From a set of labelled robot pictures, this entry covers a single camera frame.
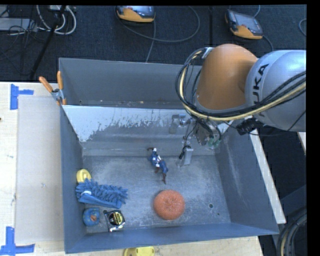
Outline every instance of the black floor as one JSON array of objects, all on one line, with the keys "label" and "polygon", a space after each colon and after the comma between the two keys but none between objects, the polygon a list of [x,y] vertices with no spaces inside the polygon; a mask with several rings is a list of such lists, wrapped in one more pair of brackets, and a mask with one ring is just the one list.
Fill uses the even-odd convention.
[{"label": "black floor", "polygon": [[[8,7],[2,17],[32,19],[36,26],[44,28],[35,5]],[[60,57],[181,65],[193,51],[225,43],[239,44],[258,58],[272,50],[307,48],[306,4],[261,5],[260,8],[259,5],[155,6],[155,27],[154,24],[125,27],[117,19],[113,5],[75,7],[76,27],[69,35],[55,33],[46,41],[50,32],[40,29],[19,35],[15,35],[14,27],[10,32],[0,31],[0,81],[36,82],[39,76],[44,76],[56,83]],[[265,37],[238,41],[225,21],[228,8],[251,16],[258,12],[256,19]],[[55,18],[48,5],[39,5],[38,9],[47,25],[52,26]],[[66,12],[65,16],[66,25],[60,30],[64,33],[74,25],[70,13]],[[260,138],[280,199],[304,186],[306,156],[297,133],[266,126],[260,130]],[[297,246],[303,247],[306,236],[299,243]],[[276,255],[272,237],[260,237],[260,244],[264,256]]]}]

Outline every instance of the yellow object on floor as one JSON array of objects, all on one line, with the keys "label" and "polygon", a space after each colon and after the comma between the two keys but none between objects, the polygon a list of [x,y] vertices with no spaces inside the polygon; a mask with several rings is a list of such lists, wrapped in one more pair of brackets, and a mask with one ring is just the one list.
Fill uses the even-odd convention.
[{"label": "yellow object on floor", "polygon": [[90,172],[88,172],[86,169],[81,169],[81,170],[77,171],[77,173],[76,173],[76,181],[78,183],[85,182],[86,178],[88,180],[91,180]]},{"label": "yellow object on floor", "polygon": [[127,248],[124,250],[123,256],[154,256],[155,249],[153,246]]}]

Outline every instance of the white surface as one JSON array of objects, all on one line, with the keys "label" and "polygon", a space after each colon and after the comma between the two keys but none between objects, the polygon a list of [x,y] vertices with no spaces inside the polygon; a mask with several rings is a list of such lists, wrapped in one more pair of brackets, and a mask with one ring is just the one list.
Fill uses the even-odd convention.
[{"label": "white surface", "polygon": [[253,148],[256,154],[256,158],[258,160],[261,175],[265,183],[266,191],[270,198],[270,203],[273,209],[274,217],[276,219],[277,224],[285,224],[287,222],[284,211],[282,209],[282,205],[278,196],[278,192],[271,175],[268,161],[266,159],[266,155],[263,151],[263,147],[260,141],[259,136],[250,134],[250,138],[253,144]]},{"label": "white surface", "polygon": [[15,242],[63,240],[60,108],[50,95],[18,100]]}]

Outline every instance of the orange handle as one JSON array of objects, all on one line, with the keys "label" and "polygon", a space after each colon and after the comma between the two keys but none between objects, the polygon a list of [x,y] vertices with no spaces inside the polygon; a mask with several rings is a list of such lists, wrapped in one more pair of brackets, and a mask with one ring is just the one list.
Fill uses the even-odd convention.
[{"label": "orange handle", "polygon": [[49,93],[53,92],[54,89],[43,76],[39,76],[39,81],[44,85]]},{"label": "orange handle", "polygon": [[58,71],[56,73],[56,79],[58,81],[59,89],[62,90],[64,88],[64,83],[62,82],[62,77],[61,77],[61,72],[60,71]]}]

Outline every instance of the wooden table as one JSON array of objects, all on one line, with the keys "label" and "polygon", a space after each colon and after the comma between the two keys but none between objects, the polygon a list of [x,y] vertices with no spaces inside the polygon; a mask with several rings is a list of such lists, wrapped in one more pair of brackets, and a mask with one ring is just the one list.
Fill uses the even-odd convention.
[{"label": "wooden table", "polygon": [[[50,94],[41,83],[22,83],[22,82],[0,82],[0,246],[6,243],[5,230],[7,226],[15,228],[16,225],[16,201],[19,200],[17,193],[17,155],[18,155],[18,114],[19,108],[10,110],[10,85],[19,86],[20,90],[30,89],[34,91],[32,96],[28,97],[48,97]],[[54,99],[50,96],[48,101],[54,103]],[[256,148],[256,154],[261,154],[262,146],[258,136],[253,136],[252,142]],[[261,167],[262,177],[266,183],[269,196],[272,195],[271,204],[276,215],[277,223],[285,223],[280,201],[270,175],[270,170],[264,153],[258,157]],[[34,241],[35,250],[27,255],[47,255],[62,256],[64,253],[63,240],[45,240]],[[180,243],[172,245],[154,246],[156,256],[262,256],[261,246],[258,237],[242,237],[232,239],[221,239],[212,241],[200,241],[191,243]],[[79,256],[122,256],[123,249],[76,253]]]}]

